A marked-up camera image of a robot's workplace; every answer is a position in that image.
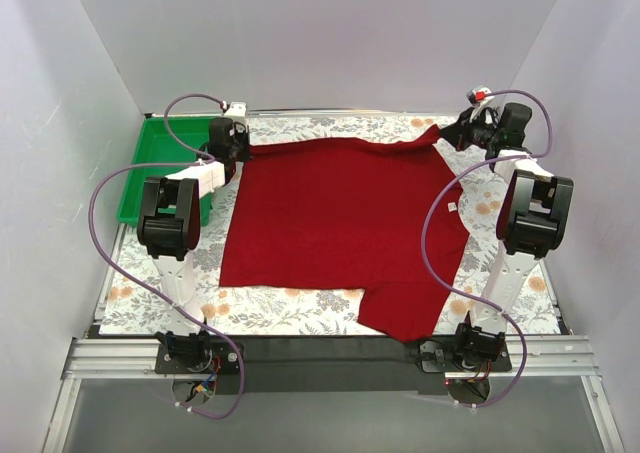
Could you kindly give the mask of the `green plastic tray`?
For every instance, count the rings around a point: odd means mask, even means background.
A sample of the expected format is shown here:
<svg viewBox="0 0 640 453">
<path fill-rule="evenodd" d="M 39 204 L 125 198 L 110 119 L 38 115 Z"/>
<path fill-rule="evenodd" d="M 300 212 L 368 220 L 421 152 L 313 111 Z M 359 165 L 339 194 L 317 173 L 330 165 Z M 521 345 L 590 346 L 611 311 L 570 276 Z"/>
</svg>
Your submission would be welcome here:
<svg viewBox="0 0 640 453">
<path fill-rule="evenodd" d="M 212 116 L 170 117 L 169 125 L 177 137 L 191 148 L 199 149 L 209 140 Z M 193 163 L 196 154 L 181 146 L 166 130 L 162 118 L 146 119 L 133 156 L 133 164 Z M 139 218 L 143 184 L 149 176 L 165 176 L 184 169 L 180 167 L 146 167 L 127 173 L 117 219 L 135 227 Z"/>
</svg>

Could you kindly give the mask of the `red t shirt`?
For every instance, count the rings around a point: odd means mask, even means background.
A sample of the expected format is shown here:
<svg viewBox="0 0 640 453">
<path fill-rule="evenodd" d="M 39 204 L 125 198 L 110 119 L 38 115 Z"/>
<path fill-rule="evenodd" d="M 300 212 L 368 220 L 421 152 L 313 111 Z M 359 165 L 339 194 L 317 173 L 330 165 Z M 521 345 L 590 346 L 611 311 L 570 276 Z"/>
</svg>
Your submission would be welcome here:
<svg viewBox="0 0 640 453">
<path fill-rule="evenodd" d="M 396 340 L 430 336 L 469 233 L 437 127 L 389 144 L 320 138 L 256 146 L 243 166 L 224 287 L 360 289 L 358 320 Z"/>
</svg>

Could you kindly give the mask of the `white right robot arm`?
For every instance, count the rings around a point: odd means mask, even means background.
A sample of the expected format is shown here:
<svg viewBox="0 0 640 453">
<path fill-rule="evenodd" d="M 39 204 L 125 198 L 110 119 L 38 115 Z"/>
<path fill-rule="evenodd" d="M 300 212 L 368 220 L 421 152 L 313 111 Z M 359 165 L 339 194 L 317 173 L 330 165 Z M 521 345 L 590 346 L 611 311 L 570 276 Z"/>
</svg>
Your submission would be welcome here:
<svg viewBox="0 0 640 453">
<path fill-rule="evenodd" d="M 488 368 L 506 355 L 504 315 L 529 274 L 564 237 L 574 183 L 541 168 L 524 147 L 531 117 L 531 108 L 519 103 L 508 103 L 501 112 L 477 105 L 441 131 L 458 151 L 484 150 L 490 169 L 508 182 L 496 224 L 498 252 L 481 295 L 497 307 L 475 303 L 451 347 L 452 361 L 466 371 Z"/>
</svg>

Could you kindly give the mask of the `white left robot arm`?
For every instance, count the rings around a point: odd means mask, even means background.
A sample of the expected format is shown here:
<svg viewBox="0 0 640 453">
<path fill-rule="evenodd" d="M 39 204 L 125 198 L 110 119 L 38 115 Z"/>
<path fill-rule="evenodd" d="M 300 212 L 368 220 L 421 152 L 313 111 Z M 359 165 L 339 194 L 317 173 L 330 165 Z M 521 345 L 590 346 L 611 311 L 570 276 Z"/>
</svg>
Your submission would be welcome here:
<svg viewBox="0 0 640 453">
<path fill-rule="evenodd" d="M 249 158 L 246 122 L 217 117 L 209 122 L 208 142 L 195 166 L 144 182 L 137 237 L 151 256 L 160 276 L 160 292 L 172 307 L 167 331 L 156 338 L 169 359 L 193 373 L 210 371 L 215 365 L 211 336 L 185 317 L 204 322 L 194 270 L 201 233 L 200 200 L 227 185 L 236 163 Z"/>
</svg>

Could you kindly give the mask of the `floral patterned table mat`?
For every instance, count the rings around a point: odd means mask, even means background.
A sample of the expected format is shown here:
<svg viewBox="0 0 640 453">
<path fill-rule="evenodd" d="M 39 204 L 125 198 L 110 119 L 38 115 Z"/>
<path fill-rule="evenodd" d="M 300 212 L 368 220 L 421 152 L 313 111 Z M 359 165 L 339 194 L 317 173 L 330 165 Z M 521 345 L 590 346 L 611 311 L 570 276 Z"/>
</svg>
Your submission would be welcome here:
<svg viewBox="0 0 640 453">
<path fill-rule="evenodd" d="M 277 116 L 249 121 L 255 145 L 314 138 L 358 137 L 371 142 L 410 141 L 431 125 L 445 126 L 451 116 Z M 505 183 L 488 169 L 463 181 L 461 219 L 471 236 L 455 278 L 464 296 L 447 299 L 435 328 L 455 331 L 471 297 L 481 293 L 488 278 L 497 241 L 494 228 L 506 191 Z M 270 287 L 223 289 L 219 274 L 238 185 L 232 183 L 213 197 L 210 222 L 202 230 L 195 253 L 197 294 L 207 322 L 229 335 L 369 335 L 357 321 L 360 290 L 300 290 Z M 113 274 L 111 290 L 96 314 L 102 335 L 152 335 L 169 320 L 165 302 L 127 278 Z"/>
</svg>

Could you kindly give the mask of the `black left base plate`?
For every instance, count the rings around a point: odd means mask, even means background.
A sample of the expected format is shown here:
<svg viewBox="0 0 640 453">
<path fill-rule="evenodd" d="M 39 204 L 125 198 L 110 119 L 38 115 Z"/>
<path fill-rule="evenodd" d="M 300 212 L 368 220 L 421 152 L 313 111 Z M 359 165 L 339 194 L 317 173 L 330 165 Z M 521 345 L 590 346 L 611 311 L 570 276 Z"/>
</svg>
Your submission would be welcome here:
<svg viewBox="0 0 640 453">
<path fill-rule="evenodd" d="M 223 375 L 240 371 L 239 354 L 225 342 L 213 342 L 205 347 L 167 347 L 160 345 L 154 372 L 156 374 L 209 374 L 217 368 Z"/>
</svg>

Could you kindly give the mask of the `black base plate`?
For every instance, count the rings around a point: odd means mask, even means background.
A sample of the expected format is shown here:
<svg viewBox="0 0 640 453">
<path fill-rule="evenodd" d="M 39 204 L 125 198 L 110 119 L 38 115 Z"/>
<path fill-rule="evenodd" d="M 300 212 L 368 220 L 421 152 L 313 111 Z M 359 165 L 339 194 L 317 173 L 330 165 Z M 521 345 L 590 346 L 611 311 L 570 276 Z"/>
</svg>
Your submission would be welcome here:
<svg viewBox="0 0 640 453">
<path fill-rule="evenodd" d="M 477 373 L 485 371 L 487 362 L 480 360 L 464 360 L 454 352 L 449 338 L 427 339 L 419 344 L 420 365 L 425 373 Z"/>
<path fill-rule="evenodd" d="M 167 347 L 160 345 L 154 372 L 156 374 L 209 374 L 217 368 L 223 375 L 240 371 L 239 354 L 225 342 L 213 342 L 205 347 Z"/>
</svg>

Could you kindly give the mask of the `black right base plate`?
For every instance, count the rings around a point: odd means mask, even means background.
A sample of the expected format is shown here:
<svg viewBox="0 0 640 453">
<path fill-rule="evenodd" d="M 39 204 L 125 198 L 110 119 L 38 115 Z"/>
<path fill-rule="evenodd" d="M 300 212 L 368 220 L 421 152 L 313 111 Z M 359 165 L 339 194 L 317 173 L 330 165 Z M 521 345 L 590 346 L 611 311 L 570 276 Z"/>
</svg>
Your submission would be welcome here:
<svg viewBox="0 0 640 453">
<path fill-rule="evenodd" d="M 477 373 L 485 371 L 487 362 L 480 360 L 464 360 L 454 352 L 449 338 L 427 339 L 419 344 L 420 365 L 425 373 Z"/>
</svg>

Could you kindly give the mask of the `aluminium frame rail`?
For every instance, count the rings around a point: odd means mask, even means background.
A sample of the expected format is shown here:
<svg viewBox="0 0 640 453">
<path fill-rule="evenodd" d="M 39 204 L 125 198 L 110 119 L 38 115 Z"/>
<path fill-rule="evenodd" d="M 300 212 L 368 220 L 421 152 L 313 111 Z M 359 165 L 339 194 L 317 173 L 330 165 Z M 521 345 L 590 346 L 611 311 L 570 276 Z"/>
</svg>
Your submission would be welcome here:
<svg viewBox="0 0 640 453">
<path fill-rule="evenodd" d="M 242 338 L 246 376 L 181 407 L 196 378 L 155 339 L 73 342 L 48 452 L 620 452 L 587 338 L 507 341 L 464 387 L 429 345 L 384 337 Z"/>
</svg>

